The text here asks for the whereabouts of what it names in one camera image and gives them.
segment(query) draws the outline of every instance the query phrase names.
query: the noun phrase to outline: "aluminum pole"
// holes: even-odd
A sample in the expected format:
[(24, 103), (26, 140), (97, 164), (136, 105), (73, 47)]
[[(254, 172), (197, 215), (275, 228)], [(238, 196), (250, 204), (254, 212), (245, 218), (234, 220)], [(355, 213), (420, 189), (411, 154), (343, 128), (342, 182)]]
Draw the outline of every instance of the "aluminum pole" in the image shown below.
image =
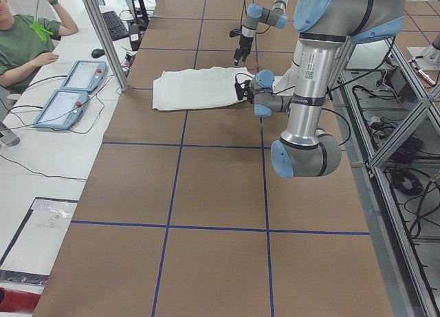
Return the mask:
[(105, 25), (104, 19), (102, 18), (101, 11), (99, 9), (97, 0), (82, 0), (84, 2), (87, 13), (91, 24), (95, 28), (96, 34), (98, 35), (99, 41), (101, 42), (102, 48), (107, 55), (107, 60), (109, 61), (110, 68), (118, 81), (119, 87), (122, 92), (125, 92), (129, 86), (127, 78), (125, 77), (124, 71), (116, 54), (115, 47), (111, 41), (110, 33)]

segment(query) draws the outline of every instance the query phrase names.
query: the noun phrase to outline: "green t-shirt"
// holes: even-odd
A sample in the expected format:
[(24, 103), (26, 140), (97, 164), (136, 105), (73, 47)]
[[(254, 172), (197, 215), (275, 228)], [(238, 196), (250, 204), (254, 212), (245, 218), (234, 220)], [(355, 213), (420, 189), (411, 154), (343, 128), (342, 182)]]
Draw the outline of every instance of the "green t-shirt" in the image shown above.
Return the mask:
[[(57, 21), (38, 19), (43, 28), (54, 33), (51, 36), (48, 34), (46, 42), (42, 42), (36, 32), (30, 28), (34, 22), (33, 16), (17, 14), (14, 18), (14, 25), (9, 30), (0, 30), (0, 74), (22, 66), (43, 52), (54, 51), (51, 38), (60, 38), (58, 35), (60, 23)], [(11, 94), (22, 94), (37, 72), (38, 70), (35, 70), (25, 80), (5, 88)]]

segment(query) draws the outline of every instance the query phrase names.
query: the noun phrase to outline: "monitor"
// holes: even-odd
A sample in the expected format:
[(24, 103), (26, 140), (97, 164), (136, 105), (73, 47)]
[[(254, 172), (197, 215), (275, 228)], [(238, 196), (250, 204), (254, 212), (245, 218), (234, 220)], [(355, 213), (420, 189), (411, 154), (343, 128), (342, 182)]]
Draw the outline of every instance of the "monitor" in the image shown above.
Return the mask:
[(130, 13), (133, 15), (135, 22), (139, 25), (141, 30), (146, 30), (150, 23), (150, 19), (146, 13), (144, 0), (125, 0), (129, 6)]

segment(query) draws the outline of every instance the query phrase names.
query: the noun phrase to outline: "white towel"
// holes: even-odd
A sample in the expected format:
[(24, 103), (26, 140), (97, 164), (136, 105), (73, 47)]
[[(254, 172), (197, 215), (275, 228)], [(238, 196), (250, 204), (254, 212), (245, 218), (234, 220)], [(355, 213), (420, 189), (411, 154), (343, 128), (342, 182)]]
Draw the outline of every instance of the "white towel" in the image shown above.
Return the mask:
[[(232, 105), (239, 102), (234, 88), (238, 73), (251, 75), (246, 67), (163, 72), (153, 83), (153, 108), (174, 111)], [(241, 83), (250, 78), (237, 75), (237, 79)]]

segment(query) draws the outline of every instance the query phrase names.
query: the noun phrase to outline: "red object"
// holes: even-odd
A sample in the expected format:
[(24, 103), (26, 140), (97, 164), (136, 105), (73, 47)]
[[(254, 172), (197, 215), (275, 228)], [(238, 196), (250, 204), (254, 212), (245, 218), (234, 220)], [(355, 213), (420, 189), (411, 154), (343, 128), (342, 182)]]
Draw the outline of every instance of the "red object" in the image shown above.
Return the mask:
[(40, 294), (0, 287), (0, 312), (31, 314), (40, 300)]

